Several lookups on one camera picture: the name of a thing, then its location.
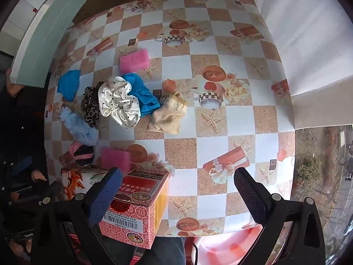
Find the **light blue fluffy sock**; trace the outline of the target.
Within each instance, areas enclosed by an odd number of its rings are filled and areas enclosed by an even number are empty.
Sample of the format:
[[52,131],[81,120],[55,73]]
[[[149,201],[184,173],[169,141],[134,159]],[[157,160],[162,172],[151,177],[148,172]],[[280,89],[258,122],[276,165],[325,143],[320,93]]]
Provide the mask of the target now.
[[83,118],[72,112],[70,108],[62,108],[59,118],[73,136],[74,141],[87,146],[96,145],[99,131],[95,127],[90,127]]

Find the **grey-green storage box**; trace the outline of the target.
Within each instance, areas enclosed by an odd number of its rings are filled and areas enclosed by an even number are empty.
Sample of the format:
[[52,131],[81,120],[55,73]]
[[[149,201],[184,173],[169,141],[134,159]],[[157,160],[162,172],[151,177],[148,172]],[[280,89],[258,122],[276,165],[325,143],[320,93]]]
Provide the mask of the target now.
[[43,88],[58,46],[87,0],[47,0],[27,28],[14,57],[9,80]]

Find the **pink and black sock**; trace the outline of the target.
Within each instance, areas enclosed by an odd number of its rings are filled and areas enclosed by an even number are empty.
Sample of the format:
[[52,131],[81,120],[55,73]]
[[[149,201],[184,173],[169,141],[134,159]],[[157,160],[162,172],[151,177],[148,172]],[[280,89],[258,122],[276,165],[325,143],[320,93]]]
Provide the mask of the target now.
[[94,161],[94,148],[92,146],[75,141],[70,145],[68,151],[81,167],[86,167]]

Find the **leopard print scrunchie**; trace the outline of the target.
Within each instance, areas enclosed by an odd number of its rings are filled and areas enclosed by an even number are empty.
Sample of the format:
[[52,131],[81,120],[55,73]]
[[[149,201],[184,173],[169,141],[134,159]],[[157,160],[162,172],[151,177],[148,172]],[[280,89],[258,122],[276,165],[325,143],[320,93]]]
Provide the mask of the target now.
[[97,83],[95,87],[86,87],[81,101],[81,110],[84,113],[84,120],[90,127],[95,127],[100,120],[100,109],[98,100],[98,90],[103,85],[103,81]]

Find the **blue mesh cloth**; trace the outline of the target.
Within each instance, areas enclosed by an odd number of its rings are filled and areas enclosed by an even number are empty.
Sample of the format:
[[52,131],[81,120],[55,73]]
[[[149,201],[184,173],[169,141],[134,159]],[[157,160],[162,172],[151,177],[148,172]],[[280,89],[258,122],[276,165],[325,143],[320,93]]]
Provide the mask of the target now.
[[145,86],[142,78],[135,73],[128,73],[122,77],[131,84],[130,94],[135,96],[139,101],[141,117],[152,114],[160,108],[159,100]]

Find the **white curtain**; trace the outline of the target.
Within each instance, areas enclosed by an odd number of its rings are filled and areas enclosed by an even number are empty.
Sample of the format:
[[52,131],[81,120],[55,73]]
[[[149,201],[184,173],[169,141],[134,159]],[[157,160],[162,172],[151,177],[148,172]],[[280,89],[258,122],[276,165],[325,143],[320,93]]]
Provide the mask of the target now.
[[352,22],[337,0],[254,1],[293,96],[352,77]]

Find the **white polka dot scrunchie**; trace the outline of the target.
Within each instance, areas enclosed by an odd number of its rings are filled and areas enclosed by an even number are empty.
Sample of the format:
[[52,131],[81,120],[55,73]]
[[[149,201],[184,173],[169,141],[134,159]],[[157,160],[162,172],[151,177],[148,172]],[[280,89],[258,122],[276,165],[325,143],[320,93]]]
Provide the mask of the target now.
[[111,77],[98,89],[99,109],[119,126],[134,128],[141,118],[138,98],[130,95],[132,85],[122,77]]

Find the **beige knitted sock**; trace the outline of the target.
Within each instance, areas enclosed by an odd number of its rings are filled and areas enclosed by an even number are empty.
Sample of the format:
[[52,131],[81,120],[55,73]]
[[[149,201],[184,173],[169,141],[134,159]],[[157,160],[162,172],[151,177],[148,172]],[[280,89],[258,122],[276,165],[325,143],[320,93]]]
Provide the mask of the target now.
[[147,129],[152,132],[178,135],[181,121],[187,112],[187,102],[179,93],[162,96],[161,107],[150,117]]

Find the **pink foam sponge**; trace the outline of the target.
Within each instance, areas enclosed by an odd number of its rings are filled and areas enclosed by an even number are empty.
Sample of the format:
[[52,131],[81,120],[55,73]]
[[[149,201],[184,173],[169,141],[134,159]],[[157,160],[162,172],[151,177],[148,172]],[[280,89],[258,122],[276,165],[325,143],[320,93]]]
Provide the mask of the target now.
[[147,49],[140,49],[120,58],[120,73],[134,73],[140,69],[145,69],[150,65],[150,57]]
[[123,175],[126,175],[130,172],[130,156],[129,151],[103,148],[101,151],[101,168],[106,170],[118,168]]

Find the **checkered printed tablecloth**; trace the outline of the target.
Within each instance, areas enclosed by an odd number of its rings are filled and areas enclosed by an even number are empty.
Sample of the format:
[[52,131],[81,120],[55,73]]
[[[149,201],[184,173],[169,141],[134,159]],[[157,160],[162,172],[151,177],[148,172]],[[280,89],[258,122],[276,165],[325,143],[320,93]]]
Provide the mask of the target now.
[[96,14],[63,36],[49,83],[44,145],[51,181],[83,189],[73,174],[74,139],[59,114],[83,115],[84,93],[121,74],[120,59],[146,50],[150,62],[125,79],[130,96],[150,94],[160,107],[135,126],[98,111],[94,164],[102,151],[129,151],[137,169],[171,173],[159,234],[177,222],[199,223],[194,235],[244,229],[251,216],[233,176],[243,167],[271,193],[289,199],[295,133],[281,58],[254,0],[139,0]]

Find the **red patterned carton box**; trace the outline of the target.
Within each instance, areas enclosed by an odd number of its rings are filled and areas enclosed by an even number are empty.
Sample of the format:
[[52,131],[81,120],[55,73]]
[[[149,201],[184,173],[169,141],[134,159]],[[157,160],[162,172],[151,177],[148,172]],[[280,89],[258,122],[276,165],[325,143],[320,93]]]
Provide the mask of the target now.
[[150,249],[166,205],[170,174],[166,170],[133,170],[99,223],[101,233],[139,248]]

